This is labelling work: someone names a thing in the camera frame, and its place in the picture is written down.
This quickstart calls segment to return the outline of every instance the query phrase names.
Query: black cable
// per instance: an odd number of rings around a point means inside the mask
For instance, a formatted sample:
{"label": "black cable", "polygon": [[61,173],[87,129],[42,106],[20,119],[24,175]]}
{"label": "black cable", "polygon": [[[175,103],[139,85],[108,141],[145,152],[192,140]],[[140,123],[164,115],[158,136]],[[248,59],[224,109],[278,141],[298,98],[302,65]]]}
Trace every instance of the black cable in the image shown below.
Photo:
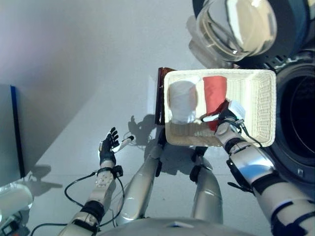
{"label": "black cable", "polygon": [[[85,177],[76,179],[74,182],[72,182],[71,184],[69,184],[69,185],[64,189],[64,194],[65,194],[65,196],[66,196],[70,201],[72,201],[73,203],[77,204],[77,205],[80,206],[80,207],[83,207],[83,205],[82,205],[81,203],[79,203],[79,202],[77,202],[76,200],[74,200],[74,199],[72,199],[71,197],[69,197],[69,195],[67,194],[67,189],[68,189],[69,187],[71,187],[72,185],[74,185],[75,183],[77,183],[77,182],[79,182],[79,181],[81,181],[81,180],[84,180],[84,179],[86,179],[86,178],[92,177],[92,176],[94,176],[95,174],[96,174],[96,171],[93,171],[93,172],[92,172],[91,174],[89,174],[88,176],[85,176]],[[107,222],[105,222],[104,224],[101,224],[99,227],[102,227],[102,226],[104,226],[104,225],[107,225],[107,224],[109,224],[110,222],[113,223],[114,228],[116,227],[116,226],[115,226],[115,223],[114,223],[114,220],[118,217],[118,215],[119,215],[120,212],[122,211],[123,205],[124,205],[124,203],[125,203],[125,190],[124,190],[124,186],[123,186],[123,183],[121,182],[121,180],[119,179],[119,177],[117,177],[117,179],[118,179],[118,181],[119,181],[119,184],[120,184],[120,186],[121,186],[121,188],[122,188],[122,192],[123,192],[122,207],[120,208],[119,212],[118,212],[115,216],[114,216],[114,212],[113,212],[113,210],[112,210],[112,219],[109,220],[109,221],[107,221]],[[44,223],[44,224],[40,224],[40,225],[37,225],[37,226],[32,230],[30,236],[33,236],[35,230],[37,230],[38,228],[43,227],[43,226],[66,226],[66,225],[67,225],[67,224],[57,224],[57,223]]]}
{"label": "black cable", "polygon": [[83,205],[82,205],[81,203],[79,203],[79,202],[77,202],[76,200],[72,199],[72,198],[68,195],[67,190],[68,190],[69,187],[71,187],[71,186],[74,185],[75,183],[77,183],[77,182],[79,182],[79,181],[81,181],[81,180],[84,180],[84,179],[86,179],[86,178],[92,177],[92,176],[94,176],[95,174],[96,174],[96,171],[93,171],[93,172],[92,172],[91,174],[89,174],[88,176],[84,176],[84,177],[82,177],[82,178],[76,179],[74,182],[72,182],[71,184],[69,184],[69,185],[64,189],[64,194],[65,194],[65,196],[66,196],[70,201],[72,201],[74,204],[77,204],[78,206],[83,207]]}
{"label": "black cable", "polygon": [[238,131],[239,134],[242,133],[242,128],[241,128],[240,124],[237,124],[237,123],[235,123],[235,122],[233,122],[231,120],[228,120],[228,119],[225,119],[224,122],[232,124],[233,126],[235,126],[236,128],[239,129],[239,131]]}
{"label": "black cable", "polygon": [[251,135],[249,135],[249,133],[248,133],[248,131],[247,131],[247,128],[245,127],[244,123],[241,124],[241,127],[243,128],[245,134],[246,134],[251,140],[253,140],[254,142],[258,143],[258,145],[262,148],[261,143],[260,143],[258,140],[254,139]]}
{"label": "black cable", "polygon": [[119,179],[119,177],[117,177],[119,183],[120,183],[120,186],[122,188],[122,192],[123,192],[123,202],[122,202],[122,206],[120,207],[120,210],[118,211],[118,213],[109,221],[105,222],[104,224],[101,224],[100,227],[104,226],[104,225],[107,225],[109,224],[110,222],[114,222],[114,220],[119,216],[120,212],[122,211],[123,209],[123,206],[124,206],[124,203],[125,203],[125,190],[124,190],[124,186],[123,186],[123,183],[121,182],[121,180]]}
{"label": "black cable", "polygon": [[30,236],[33,236],[35,230],[37,230],[38,228],[40,227],[43,227],[43,226],[66,226],[67,224],[55,224],[55,223],[45,223],[45,224],[40,224],[40,225],[37,225],[31,232]]}
{"label": "black cable", "polygon": [[112,222],[113,222],[114,228],[116,228],[115,222],[114,222],[114,211],[112,209],[109,209],[109,210],[112,212]]}

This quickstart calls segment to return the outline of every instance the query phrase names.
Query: white floor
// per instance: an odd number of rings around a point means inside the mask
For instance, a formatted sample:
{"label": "white floor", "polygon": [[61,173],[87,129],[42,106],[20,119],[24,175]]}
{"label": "white floor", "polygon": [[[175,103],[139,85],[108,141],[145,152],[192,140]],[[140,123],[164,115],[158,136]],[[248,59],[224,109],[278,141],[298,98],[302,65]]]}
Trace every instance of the white floor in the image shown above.
{"label": "white floor", "polygon": [[[188,49],[185,25],[193,14],[191,0],[1,2],[0,83],[19,91],[24,158],[33,173],[29,185],[34,203],[27,226],[66,223],[79,208],[65,198],[63,189],[97,169],[99,141],[112,126],[121,138],[132,124],[137,127],[132,116],[137,124],[145,119],[139,146],[116,155],[124,168],[124,184],[143,163],[150,149],[146,132],[149,139],[155,137],[153,116],[148,115],[155,112],[158,68],[203,68]],[[196,188],[189,180],[190,153],[181,147],[163,157],[147,216],[190,215]],[[226,184],[234,179],[222,148],[208,149],[206,158],[221,186],[224,223],[271,235],[254,196]],[[78,183],[70,195],[84,202],[93,182]],[[114,196],[119,193],[117,187]],[[113,200],[114,210],[119,197]],[[54,236],[60,230],[46,227],[34,235]]]}

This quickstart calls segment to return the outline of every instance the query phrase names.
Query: wicker basket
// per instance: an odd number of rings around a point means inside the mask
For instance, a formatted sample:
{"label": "wicker basket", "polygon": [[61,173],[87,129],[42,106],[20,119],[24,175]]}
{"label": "wicker basket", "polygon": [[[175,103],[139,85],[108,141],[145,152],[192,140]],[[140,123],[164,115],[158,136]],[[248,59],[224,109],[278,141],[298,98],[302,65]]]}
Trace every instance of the wicker basket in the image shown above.
{"label": "wicker basket", "polygon": [[[196,120],[188,124],[174,124],[169,106],[169,86],[191,76],[221,75],[227,80],[226,98],[236,100],[246,111],[245,126],[249,134],[264,147],[275,139],[276,127],[276,75],[270,70],[249,69],[205,69],[169,72],[164,78],[164,109],[166,138],[170,144],[185,146],[220,146],[214,131],[200,121],[206,114],[206,101],[203,80],[196,84]],[[244,133],[242,136],[253,143]]]}

